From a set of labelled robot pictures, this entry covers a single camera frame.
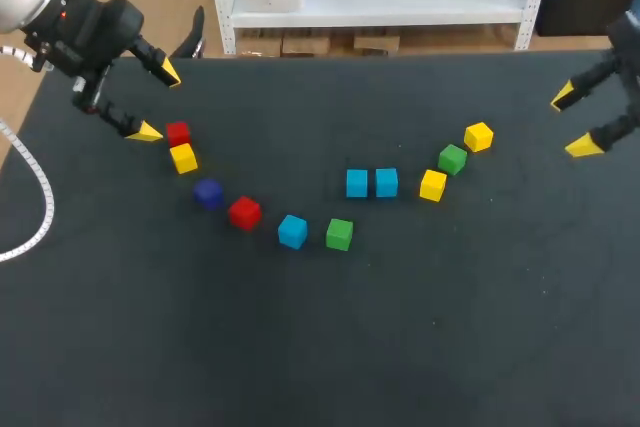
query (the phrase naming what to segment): yellow cube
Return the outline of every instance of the yellow cube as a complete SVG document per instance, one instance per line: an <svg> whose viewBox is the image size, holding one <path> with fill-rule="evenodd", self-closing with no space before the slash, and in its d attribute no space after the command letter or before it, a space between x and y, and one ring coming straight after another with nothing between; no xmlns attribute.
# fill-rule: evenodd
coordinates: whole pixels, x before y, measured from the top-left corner
<svg viewBox="0 0 640 427"><path fill-rule="evenodd" d="M420 184L420 197L434 202L440 202L444 187L447 183L447 174L427 170Z"/></svg>
<svg viewBox="0 0 640 427"><path fill-rule="evenodd" d="M480 152L491 147L493 142L493 131L485 124L470 125L464 133L464 143L471 149L471 152Z"/></svg>
<svg viewBox="0 0 640 427"><path fill-rule="evenodd" d="M178 170L179 174L191 172L192 170L196 170L198 168L196 156L193 153L191 145L178 145L177 147L171 148L170 152L171 157L173 158L173 163L176 164L176 169Z"/></svg>

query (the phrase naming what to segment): red cube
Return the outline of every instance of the red cube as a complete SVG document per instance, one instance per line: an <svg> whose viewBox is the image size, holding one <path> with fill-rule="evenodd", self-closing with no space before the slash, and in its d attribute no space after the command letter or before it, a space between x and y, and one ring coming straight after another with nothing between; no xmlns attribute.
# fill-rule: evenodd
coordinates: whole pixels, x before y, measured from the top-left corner
<svg viewBox="0 0 640 427"><path fill-rule="evenodd" d="M191 144L191 133L186 122L167 124L167 137L169 138L169 147Z"/></svg>
<svg viewBox="0 0 640 427"><path fill-rule="evenodd" d="M231 224L247 232L253 230L261 218L260 204L249 197L240 197L229 209Z"/></svg>

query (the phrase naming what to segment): black table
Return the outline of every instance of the black table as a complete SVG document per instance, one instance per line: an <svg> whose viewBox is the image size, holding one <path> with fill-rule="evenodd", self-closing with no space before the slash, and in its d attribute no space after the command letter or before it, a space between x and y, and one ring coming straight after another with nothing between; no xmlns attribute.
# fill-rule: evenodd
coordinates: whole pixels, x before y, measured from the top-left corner
<svg viewBox="0 0 640 427"><path fill-rule="evenodd" d="M122 141L45 79L21 138L56 196L52 231L0 266L0 425L612 426L640 422L640 136L563 147L622 111L615 82L549 100L596 54L191 61L165 88L134 61L118 104L184 120L201 168ZM486 121L442 202L425 169ZM397 167L397 200L348 201L349 167ZM259 201L252 234L191 198L199 178ZM13 152L0 248L37 229ZM300 252L277 243L309 221ZM347 253L324 247L353 220Z"/></svg>

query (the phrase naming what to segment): white cable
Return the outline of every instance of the white cable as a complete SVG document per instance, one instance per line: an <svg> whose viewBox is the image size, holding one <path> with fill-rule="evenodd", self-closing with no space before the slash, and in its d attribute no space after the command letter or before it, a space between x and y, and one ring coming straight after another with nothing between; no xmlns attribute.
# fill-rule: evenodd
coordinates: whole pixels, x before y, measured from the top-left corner
<svg viewBox="0 0 640 427"><path fill-rule="evenodd" d="M0 45L0 55L15 57L23 64L28 65L29 68L33 67L33 55L25 52L24 50L16 49L15 47L9 47L7 45Z"/></svg>
<svg viewBox="0 0 640 427"><path fill-rule="evenodd" d="M27 64L29 67L33 65L33 57L20 50L14 49L13 47L0 47L0 54L10 55L16 57L18 60ZM0 132L4 134L4 136L11 142L11 144L18 150L22 158L25 160L31 170L36 175L38 182L40 182L40 187L42 187L42 193L44 194L45 201L45 212L44 212L44 220L42 221L42 225L35 233L33 237L31 237L28 241L22 244L19 247L16 247L9 252L0 254L0 262L4 262L9 259L13 259L18 257L19 255L28 252L33 249L38 242L40 242L44 236L47 234L47 231L51 227L51 223L53 222L53 213L55 211L55 205L53 201L53 191L51 190L51 185L49 184L49 180L47 176L44 174L42 168L36 162L36 159L33 158L31 152L27 150L24 144L18 139L16 134L9 128L7 124L4 123L4 120L0 119Z"/></svg>

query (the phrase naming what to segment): green cube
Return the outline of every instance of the green cube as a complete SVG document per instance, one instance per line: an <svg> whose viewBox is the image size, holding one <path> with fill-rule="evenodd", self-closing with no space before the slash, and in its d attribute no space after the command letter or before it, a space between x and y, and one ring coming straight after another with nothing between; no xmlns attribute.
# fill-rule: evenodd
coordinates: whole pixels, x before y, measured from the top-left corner
<svg viewBox="0 0 640 427"><path fill-rule="evenodd" d="M450 144L440 152L438 168L449 175L456 175L466 163L467 151Z"/></svg>
<svg viewBox="0 0 640 427"><path fill-rule="evenodd" d="M331 219L327 229L327 247L330 249L349 250L353 237L353 222Z"/></svg>

